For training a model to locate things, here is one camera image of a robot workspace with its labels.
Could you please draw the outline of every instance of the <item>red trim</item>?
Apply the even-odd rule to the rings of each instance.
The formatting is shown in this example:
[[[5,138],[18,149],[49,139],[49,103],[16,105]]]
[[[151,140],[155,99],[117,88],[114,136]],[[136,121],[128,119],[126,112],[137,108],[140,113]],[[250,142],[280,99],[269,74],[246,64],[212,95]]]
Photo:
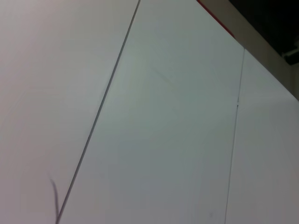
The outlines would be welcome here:
[[[222,25],[223,28],[225,28],[225,30],[232,35],[233,38],[235,38],[235,36],[233,35],[233,33],[200,1],[197,0],[197,2],[220,24]]]

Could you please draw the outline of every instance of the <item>white panel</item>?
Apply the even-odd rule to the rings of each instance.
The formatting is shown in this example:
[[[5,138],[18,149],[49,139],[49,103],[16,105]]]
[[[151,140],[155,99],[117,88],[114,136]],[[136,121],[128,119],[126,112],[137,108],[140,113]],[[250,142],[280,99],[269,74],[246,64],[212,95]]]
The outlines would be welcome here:
[[[299,103],[247,51],[227,224],[299,222]]]
[[[142,0],[62,224],[224,222],[243,48],[193,0]]]
[[[136,5],[0,1],[0,223],[55,222]]]

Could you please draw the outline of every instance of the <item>dark ceiling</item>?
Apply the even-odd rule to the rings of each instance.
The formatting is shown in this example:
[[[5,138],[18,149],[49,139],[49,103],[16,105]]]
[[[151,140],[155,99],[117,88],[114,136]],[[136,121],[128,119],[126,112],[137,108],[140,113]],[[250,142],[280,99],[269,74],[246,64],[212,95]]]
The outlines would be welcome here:
[[[296,49],[299,40],[299,0],[229,0],[263,38],[280,54]],[[298,55],[286,57],[289,64]]]

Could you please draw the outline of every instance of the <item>pencil mark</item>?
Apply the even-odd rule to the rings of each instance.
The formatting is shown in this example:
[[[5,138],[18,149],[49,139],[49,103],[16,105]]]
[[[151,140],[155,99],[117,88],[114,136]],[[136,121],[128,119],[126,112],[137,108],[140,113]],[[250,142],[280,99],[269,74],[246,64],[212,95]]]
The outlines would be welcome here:
[[[55,224],[59,224],[58,216],[59,216],[59,205],[58,205],[58,192],[55,182],[50,178],[53,190],[54,190],[54,200],[55,200]]]
[[[171,88],[174,89],[174,86],[168,77],[162,74],[157,68],[152,67],[152,69],[163,81],[165,81]]]

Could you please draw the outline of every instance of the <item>dark line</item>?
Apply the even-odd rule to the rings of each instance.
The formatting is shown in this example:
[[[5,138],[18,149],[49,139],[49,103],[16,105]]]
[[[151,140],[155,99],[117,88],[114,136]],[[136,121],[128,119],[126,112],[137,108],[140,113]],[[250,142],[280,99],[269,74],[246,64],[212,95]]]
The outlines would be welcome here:
[[[58,192],[57,192],[57,187],[56,187],[55,182],[52,179],[50,179],[50,181],[51,181],[51,184],[52,184],[52,187],[53,187],[53,190],[54,190],[55,215],[56,215],[55,223],[57,223],[57,219],[58,219],[58,216],[59,216]]]
[[[237,109],[236,109],[236,115],[235,115],[235,129],[234,129],[234,138],[233,138],[233,149],[232,149],[232,154],[231,154],[231,158],[230,158],[230,169],[229,169],[229,178],[228,178],[228,197],[227,197],[227,200],[226,200],[224,224],[226,224],[226,217],[227,217],[227,213],[228,213],[229,189],[230,189],[230,181],[231,181],[232,167],[233,167],[233,155],[234,155],[234,148],[235,148],[235,135],[236,135],[235,133],[236,133],[237,121],[238,121],[238,110],[239,110],[239,105],[240,105],[239,98],[240,98],[240,92],[241,92],[241,80],[242,80],[242,73],[243,73],[244,56],[245,56],[245,49],[243,51],[243,61],[242,61],[240,84],[239,84],[239,94],[238,94],[238,102],[237,102]]]
[[[135,11],[134,11],[134,14],[133,14],[133,17],[132,17],[132,20],[131,20],[130,26],[129,26],[129,28],[128,28],[128,31],[127,31],[127,34],[126,34],[126,37],[125,37],[125,40],[124,40],[124,41],[123,41],[123,43],[122,43],[121,50],[120,50],[120,53],[119,53],[119,55],[118,55],[118,57],[117,57],[117,60],[116,60],[115,66],[114,66],[114,68],[113,68],[112,75],[111,75],[111,77],[110,77],[110,79],[109,79],[109,83],[108,83],[108,86],[107,86],[107,88],[106,88],[106,91],[105,91],[104,97],[103,97],[103,99],[102,99],[102,102],[101,102],[101,104],[100,104],[100,107],[99,107],[99,110],[98,110],[97,116],[95,117],[95,120],[94,120],[94,123],[93,123],[92,129],[91,129],[91,131],[90,131],[90,133],[89,133],[88,139],[87,139],[87,141],[86,141],[86,144],[85,144],[85,147],[84,147],[84,149],[83,149],[83,153],[82,153],[82,155],[81,155],[81,157],[80,157],[80,160],[79,160],[79,163],[78,163],[78,165],[77,165],[77,168],[76,168],[75,174],[74,174],[74,176],[73,176],[73,179],[71,180],[70,187],[69,187],[69,189],[68,189],[68,191],[67,191],[67,193],[66,193],[66,196],[65,196],[65,199],[64,199],[64,203],[62,204],[62,207],[61,207],[61,210],[60,210],[60,213],[59,213],[59,216],[58,216],[58,219],[57,219],[57,222],[56,222],[56,224],[59,224],[59,221],[60,221],[60,218],[61,218],[61,216],[62,216],[62,214],[63,214],[64,208],[65,208],[65,205],[66,205],[66,203],[67,203],[67,200],[68,200],[68,198],[69,198],[69,196],[70,196],[71,189],[72,189],[72,187],[73,187],[73,185],[74,185],[74,182],[75,182],[75,179],[76,179],[76,177],[77,177],[77,174],[78,174],[79,168],[80,168],[80,166],[81,166],[81,163],[82,163],[82,160],[83,160],[83,158],[84,158],[84,155],[85,155],[86,149],[87,149],[87,147],[88,147],[88,144],[89,144],[90,138],[91,138],[91,136],[92,136],[92,134],[93,134],[93,131],[94,131],[95,125],[96,125],[96,123],[97,123],[97,120],[98,120],[98,118],[99,118],[100,112],[101,112],[101,110],[102,110],[102,107],[103,107],[103,104],[104,104],[104,102],[105,102],[105,99],[106,99],[107,93],[108,93],[108,91],[109,91],[109,88],[110,88],[110,85],[111,85],[111,82],[112,82],[112,79],[113,79],[113,76],[114,76],[114,74],[115,74],[115,71],[116,71],[116,68],[117,68],[118,62],[119,62],[119,60],[120,60],[120,57],[121,57],[122,51],[123,51],[123,49],[124,49],[124,47],[125,47],[125,44],[126,44],[126,41],[127,41],[128,35],[129,35],[129,32],[130,32],[130,30],[131,30],[131,27],[132,27],[132,24],[133,24],[133,21],[134,21],[134,18],[135,18],[136,12],[137,12],[137,10],[138,10],[138,7],[139,7],[139,3],[140,3],[140,0],[138,0],[138,3],[137,3],[137,6],[136,6],[136,9],[135,9]]]

